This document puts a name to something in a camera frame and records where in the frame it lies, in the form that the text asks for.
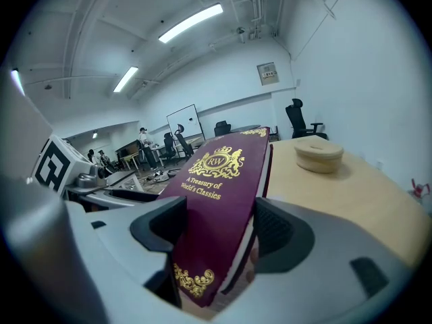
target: gold crest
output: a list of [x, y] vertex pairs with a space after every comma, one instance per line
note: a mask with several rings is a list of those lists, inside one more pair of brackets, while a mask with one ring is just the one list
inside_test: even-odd
[[217, 148], [213, 155], [206, 153], [202, 159], [196, 160], [189, 173], [198, 176], [213, 176], [214, 178], [223, 177], [232, 179], [239, 176], [239, 168], [243, 166], [244, 157], [240, 157], [242, 149], [234, 151], [231, 155], [232, 148], [223, 146]]
[[255, 128], [254, 130], [244, 131], [241, 134], [259, 134], [260, 137], [265, 137], [267, 134], [266, 128]]
[[189, 292], [193, 294], [195, 298], [200, 298], [203, 296], [207, 286], [215, 279], [215, 274], [210, 269], [207, 269], [204, 272], [204, 276], [195, 276], [193, 279], [189, 277], [189, 272], [187, 270], [182, 272], [182, 270], [175, 263], [174, 276], [175, 279], [180, 280], [180, 286], [189, 290]]

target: ceiling light fixture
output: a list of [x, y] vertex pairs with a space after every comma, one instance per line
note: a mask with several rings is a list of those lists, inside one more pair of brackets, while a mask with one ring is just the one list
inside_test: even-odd
[[137, 67], [131, 67], [126, 74], [123, 76], [123, 78], [119, 81], [119, 84], [114, 89], [114, 92], [120, 92], [122, 91], [122, 88], [126, 85], [128, 80], [132, 78], [132, 76], [135, 74], [135, 72], [138, 71]]
[[21, 95], [26, 96], [26, 94], [24, 94], [24, 89], [22, 88], [22, 85], [21, 85], [20, 74], [18, 73], [18, 68], [14, 68], [11, 71], [11, 77], [12, 77], [12, 80], [15, 83], [16, 87], [21, 92]]
[[210, 6], [193, 16], [185, 19], [183, 22], [175, 25], [173, 28], [169, 29], [165, 34], [159, 37], [159, 40], [166, 43], [172, 38], [176, 37], [178, 34], [182, 33], [186, 29], [189, 29], [191, 26], [206, 20], [207, 18], [216, 16], [217, 14], [221, 14], [223, 12], [222, 6], [220, 3], [216, 5]]

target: person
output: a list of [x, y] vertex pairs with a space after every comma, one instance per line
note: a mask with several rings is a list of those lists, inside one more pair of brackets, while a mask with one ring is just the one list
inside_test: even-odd
[[91, 163], [93, 163], [94, 165], [100, 165], [92, 148], [88, 151], [87, 156]]
[[150, 145], [153, 143], [147, 138], [147, 130], [143, 127], [140, 128], [140, 133], [138, 135], [138, 140], [141, 142], [142, 150], [144, 151], [144, 155], [147, 159], [148, 164], [150, 165], [151, 170], [157, 170], [155, 157], [151, 152]]
[[101, 160], [101, 165], [105, 168], [105, 176], [110, 176], [115, 173], [114, 167], [111, 165], [111, 161], [109, 157], [103, 152], [103, 150], [99, 150], [99, 154], [101, 155], [99, 159]]

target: book cover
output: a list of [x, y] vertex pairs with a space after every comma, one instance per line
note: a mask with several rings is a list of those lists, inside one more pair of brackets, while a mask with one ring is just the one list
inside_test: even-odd
[[206, 141], [159, 196], [188, 199], [188, 227], [174, 246], [173, 270], [179, 289], [201, 307], [227, 278], [250, 223], [266, 178], [268, 139], [269, 129], [259, 128]]

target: man in white shirt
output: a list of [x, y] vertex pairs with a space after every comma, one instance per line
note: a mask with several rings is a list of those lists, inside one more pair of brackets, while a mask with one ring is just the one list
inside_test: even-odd
[[144, 151], [144, 154], [146, 156], [148, 164], [150, 165], [151, 170], [156, 170], [157, 166], [156, 166], [155, 157], [153, 156], [153, 153], [151, 152], [150, 149], [150, 144], [152, 144], [152, 142], [148, 140], [146, 131], [147, 130], [145, 128], [143, 127], [140, 128], [138, 140], [141, 141], [142, 149]]

